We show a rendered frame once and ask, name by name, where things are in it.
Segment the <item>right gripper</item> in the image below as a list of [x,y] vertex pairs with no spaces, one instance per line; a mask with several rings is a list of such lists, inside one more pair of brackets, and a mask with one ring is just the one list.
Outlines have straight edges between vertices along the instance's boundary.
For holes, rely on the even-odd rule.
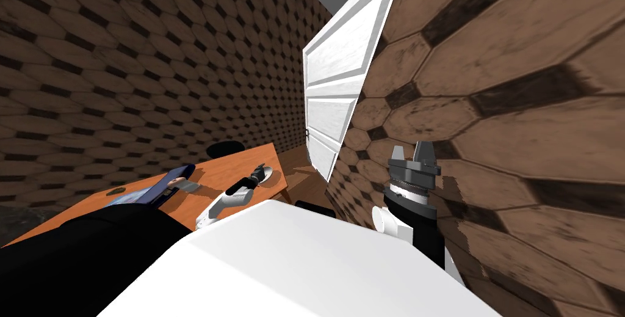
[[436,177],[441,175],[441,167],[436,164],[435,150],[431,141],[417,142],[413,161],[405,160],[404,147],[395,145],[388,166],[392,180],[427,190],[436,187]]

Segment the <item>orange wooden table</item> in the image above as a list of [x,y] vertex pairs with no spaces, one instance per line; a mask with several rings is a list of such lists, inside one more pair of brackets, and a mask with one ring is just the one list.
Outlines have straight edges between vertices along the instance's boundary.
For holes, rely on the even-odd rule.
[[[216,199],[219,193],[227,190],[240,178],[249,176],[261,163],[271,167],[273,169],[273,174],[267,181],[260,184],[258,188],[254,190],[250,205],[256,205],[267,199],[272,199],[277,195],[284,196],[286,201],[290,203],[291,199],[286,190],[287,180],[284,176],[274,144],[269,143],[223,158],[197,164],[190,180],[200,183],[202,187],[192,194],[178,192],[168,199],[160,209],[185,225],[189,230],[193,230],[196,226],[196,218]],[[110,194],[109,191],[102,191],[90,195],[83,201],[77,203],[77,205],[72,206],[23,234],[15,239],[14,242],[20,242],[24,239],[50,231],[69,219],[96,211],[118,196],[118,194]]]

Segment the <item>black chair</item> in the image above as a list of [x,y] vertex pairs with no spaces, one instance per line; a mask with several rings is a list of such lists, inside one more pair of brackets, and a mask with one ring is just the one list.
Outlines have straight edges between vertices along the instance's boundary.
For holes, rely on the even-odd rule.
[[244,150],[245,145],[243,143],[236,140],[224,140],[208,146],[206,154],[211,159],[218,159]]

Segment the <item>grey flat object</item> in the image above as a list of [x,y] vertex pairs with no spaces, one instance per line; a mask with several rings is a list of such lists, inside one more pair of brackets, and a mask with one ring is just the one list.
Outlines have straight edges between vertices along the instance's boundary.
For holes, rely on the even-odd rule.
[[178,182],[174,185],[174,187],[187,193],[193,193],[201,188],[201,184],[191,182],[186,178],[178,178]]

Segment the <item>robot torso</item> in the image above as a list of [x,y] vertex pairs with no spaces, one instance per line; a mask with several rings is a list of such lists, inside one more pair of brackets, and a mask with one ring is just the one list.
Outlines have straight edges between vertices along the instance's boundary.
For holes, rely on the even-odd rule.
[[97,317],[502,317],[410,243],[266,200],[167,249]]

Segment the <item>white panelled door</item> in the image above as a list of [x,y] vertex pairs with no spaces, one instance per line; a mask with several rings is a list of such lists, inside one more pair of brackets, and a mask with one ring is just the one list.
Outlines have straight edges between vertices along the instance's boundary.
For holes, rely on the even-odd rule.
[[329,182],[393,0],[347,0],[303,49],[309,160]]

